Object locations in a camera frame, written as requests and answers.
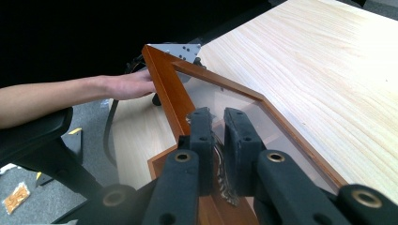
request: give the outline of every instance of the gray carpet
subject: gray carpet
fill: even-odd
[[[354,7],[360,7],[350,0],[340,0]],[[368,0],[363,9],[398,21],[398,8],[384,4],[390,0]],[[269,0],[277,6],[284,0]],[[71,125],[84,131],[84,166],[104,186],[118,183],[117,170],[104,155],[102,146],[103,131],[108,116],[108,106],[102,101],[90,102],[74,107]],[[68,210],[82,203],[84,198],[73,193],[56,181],[44,187],[35,187],[36,173],[24,169],[11,169],[0,177],[0,200],[3,201],[19,183],[25,182],[31,192],[30,197],[13,214],[8,215],[4,206],[0,210],[1,225],[51,223]]]

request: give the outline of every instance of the wooden table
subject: wooden table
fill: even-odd
[[[333,0],[290,0],[199,52],[213,72],[263,94],[342,184],[398,203],[398,22]],[[120,101],[119,178],[140,188],[147,161],[176,144],[152,95]]]

